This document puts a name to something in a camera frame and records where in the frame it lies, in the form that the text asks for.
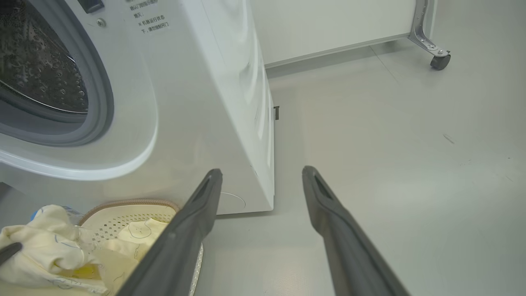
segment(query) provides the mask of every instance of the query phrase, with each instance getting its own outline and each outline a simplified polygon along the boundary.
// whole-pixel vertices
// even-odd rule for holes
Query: gray floor
[[[223,216],[196,296],[332,295],[316,166],[412,295],[524,295],[526,3],[441,0],[442,72],[409,41],[268,71],[275,210]]]

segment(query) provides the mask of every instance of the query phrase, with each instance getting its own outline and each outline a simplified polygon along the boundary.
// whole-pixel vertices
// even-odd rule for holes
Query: screw
[[[98,18],[97,19],[97,25],[99,25],[99,27],[102,27],[104,28],[106,26],[106,21],[102,18]]]

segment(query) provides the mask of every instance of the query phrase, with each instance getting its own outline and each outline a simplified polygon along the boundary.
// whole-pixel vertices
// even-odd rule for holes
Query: washing machine drum
[[[75,15],[28,0],[0,4],[0,132],[48,146],[79,146],[108,129],[109,79]]]

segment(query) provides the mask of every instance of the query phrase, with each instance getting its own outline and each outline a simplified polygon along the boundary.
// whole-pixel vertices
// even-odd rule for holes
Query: black caster wheel
[[[450,54],[448,54],[447,56],[436,56],[431,61],[431,67],[437,70],[443,70],[449,64],[450,59]]]

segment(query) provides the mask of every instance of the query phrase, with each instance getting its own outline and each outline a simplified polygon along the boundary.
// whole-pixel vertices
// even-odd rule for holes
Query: front-loading washing machine
[[[247,0],[0,7],[0,182],[80,211],[183,205],[217,167],[218,214],[273,209],[273,105]]]

